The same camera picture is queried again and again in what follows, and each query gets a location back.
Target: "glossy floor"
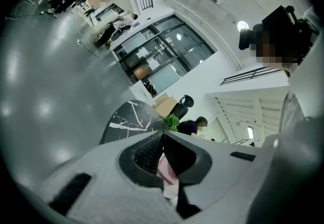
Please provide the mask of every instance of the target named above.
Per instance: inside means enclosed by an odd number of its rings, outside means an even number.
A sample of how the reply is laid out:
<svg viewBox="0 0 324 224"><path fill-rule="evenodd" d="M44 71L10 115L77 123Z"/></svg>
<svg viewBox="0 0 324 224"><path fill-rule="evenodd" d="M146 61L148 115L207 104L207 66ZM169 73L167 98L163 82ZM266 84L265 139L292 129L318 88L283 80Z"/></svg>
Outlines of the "glossy floor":
<svg viewBox="0 0 324 224"><path fill-rule="evenodd" d="M46 8L21 5L17 14ZM8 20L1 33L0 147L13 178L32 190L60 164L98 145L110 116L134 99L111 51L93 56L77 45L83 39L77 29L87 38L93 33L66 12Z"/></svg>

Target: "marble table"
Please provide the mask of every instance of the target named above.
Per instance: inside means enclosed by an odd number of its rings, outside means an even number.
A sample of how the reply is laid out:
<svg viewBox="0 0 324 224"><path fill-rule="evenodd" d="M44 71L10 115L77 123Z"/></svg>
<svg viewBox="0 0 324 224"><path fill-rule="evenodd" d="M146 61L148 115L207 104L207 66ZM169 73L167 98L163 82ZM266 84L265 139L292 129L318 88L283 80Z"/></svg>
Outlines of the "marble table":
<svg viewBox="0 0 324 224"><path fill-rule="evenodd" d="M99 144L155 130L169 130L162 116L145 102L130 100L111 116Z"/></svg>

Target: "white desk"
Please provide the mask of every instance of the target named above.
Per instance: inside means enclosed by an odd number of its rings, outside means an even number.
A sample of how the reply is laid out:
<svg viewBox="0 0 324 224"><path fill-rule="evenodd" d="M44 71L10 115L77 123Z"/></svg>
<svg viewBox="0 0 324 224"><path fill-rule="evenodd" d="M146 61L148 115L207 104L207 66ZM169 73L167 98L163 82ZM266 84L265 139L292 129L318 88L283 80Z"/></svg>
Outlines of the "white desk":
<svg viewBox="0 0 324 224"><path fill-rule="evenodd" d="M143 101L150 106L155 105L154 99L152 98L151 94L147 91L141 80L139 80L136 84L130 87L130 90L137 100Z"/></svg>

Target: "window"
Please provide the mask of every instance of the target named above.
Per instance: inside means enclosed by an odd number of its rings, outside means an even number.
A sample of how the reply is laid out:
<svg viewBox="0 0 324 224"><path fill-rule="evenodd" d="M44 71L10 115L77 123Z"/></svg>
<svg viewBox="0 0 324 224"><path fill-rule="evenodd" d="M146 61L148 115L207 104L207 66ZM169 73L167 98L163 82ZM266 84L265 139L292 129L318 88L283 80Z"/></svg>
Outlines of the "window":
<svg viewBox="0 0 324 224"><path fill-rule="evenodd" d="M165 36L171 39L180 53L185 53L194 45L201 42L201 39L186 25L166 33Z"/></svg>
<svg viewBox="0 0 324 224"><path fill-rule="evenodd" d="M165 48L165 44L159 38L156 38L149 43L145 44L143 47L139 48L136 52L134 52L130 57L125 60L125 63L132 67L136 64L141 58L148 57L150 53L156 52L158 50L163 50Z"/></svg>
<svg viewBox="0 0 324 224"><path fill-rule="evenodd" d="M152 30L150 30L150 29L146 29L146 30L144 30L144 31L142 32L142 35L143 35L147 40L149 40L149 39L151 39L152 37L155 36L154 32L153 32Z"/></svg>
<svg viewBox="0 0 324 224"><path fill-rule="evenodd" d="M175 61L171 63L171 67L179 77L183 77L187 73L187 70L183 67L183 65L179 61Z"/></svg>
<svg viewBox="0 0 324 224"><path fill-rule="evenodd" d="M134 71L135 76L139 80L143 79L144 77L152 73L154 70L165 65L167 61L169 61L172 58L172 56L172 53L166 47L160 49L160 51L158 51L152 57L146 59L143 65L141 65L138 69Z"/></svg>
<svg viewBox="0 0 324 224"><path fill-rule="evenodd" d="M209 49L209 47L207 47L206 44L201 44L192 51L186 53L184 57L189 63L189 68L194 69L197 65L209 58L212 54L211 52L212 51Z"/></svg>
<svg viewBox="0 0 324 224"><path fill-rule="evenodd" d="M114 50L133 83L152 83L152 97L163 92L214 52L177 17L150 25Z"/></svg>
<svg viewBox="0 0 324 224"><path fill-rule="evenodd" d="M177 18L171 18L164 22L157 23L155 27L162 32L179 24L181 24L180 20L178 20Z"/></svg>
<svg viewBox="0 0 324 224"><path fill-rule="evenodd" d="M99 12L96 15L96 19L98 21L101 21L105 16L107 16L107 14L110 14L112 12L116 12L117 14L121 14L124 11L120 7L118 7L116 4L112 4L109 7L105 8L103 11Z"/></svg>

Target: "glass window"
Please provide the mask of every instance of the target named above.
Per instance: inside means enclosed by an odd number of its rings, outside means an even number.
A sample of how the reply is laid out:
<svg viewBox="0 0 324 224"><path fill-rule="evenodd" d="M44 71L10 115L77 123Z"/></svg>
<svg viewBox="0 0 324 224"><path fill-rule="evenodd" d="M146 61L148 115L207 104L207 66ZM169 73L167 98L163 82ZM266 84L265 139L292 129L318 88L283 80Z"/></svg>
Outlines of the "glass window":
<svg viewBox="0 0 324 224"><path fill-rule="evenodd" d="M187 73L187 70L182 66L182 64L179 61L171 63L171 67L180 77L183 77Z"/></svg>
<svg viewBox="0 0 324 224"><path fill-rule="evenodd" d="M211 50L206 44L201 44L192 51L184 55L184 58L188 61L188 67L190 69L195 68L197 65L204 62L212 55Z"/></svg>
<svg viewBox="0 0 324 224"><path fill-rule="evenodd" d="M151 39L152 37L155 36L154 32L151 31L149 28L146 29L146 30L144 30L144 31L142 31L142 35L143 35L147 40L149 40L149 39Z"/></svg>
<svg viewBox="0 0 324 224"><path fill-rule="evenodd" d="M129 67L133 66L137 63L142 57L148 56L151 52L156 51L157 49L164 49L165 44L159 39L155 38L149 43L145 44L139 50L135 51L130 57L128 57L124 63L126 63Z"/></svg>
<svg viewBox="0 0 324 224"><path fill-rule="evenodd" d="M187 26L183 25L165 34L180 53L184 53L199 43L201 39Z"/></svg>
<svg viewBox="0 0 324 224"><path fill-rule="evenodd" d="M129 53L146 41L147 39L142 35L142 33L137 33L136 35L132 36L130 39L122 43L122 47L127 51L127 53Z"/></svg>
<svg viewBox="0 0 324 224"><path fill-rule="evenodd" d="M118 50L115 51L117 57L119 59L122 59L124 56L127 55L127 52L125 51L125 49L123 47L119 48Z"/></svg>
<svg viewBox="0 0 324 224"><path fill-rule="evenodd" d="M159 31L165 31L169 28L172 28L176 25L179 25L181 23L180 20L178 20L177 18L171 18L171 19L168 19L158 25L156 25L155 27L159 30Z"/></svg>
<svg viewBox="0 0 324 224"><path fill-rule="evenodd" d="M172 52L169 51L168 48L164 47L164 49L154 56L148 58L143 65L136 69L134 71L134 75L137 77L137 79L141 80L152 73L155 69L165 65L166 62L172 57Z"/></svg>
<svg viewBox="0 0 324 224"><path fill-rule="evenodd" d="M101 12L99 12L96 15L96 19L98 21L103 20L107 15L111 14L112 12L116 12L118 14L123 13L124 11L118 7L116 4L112 4L109 7L105 8L104 10L102 10Z"/></svg>

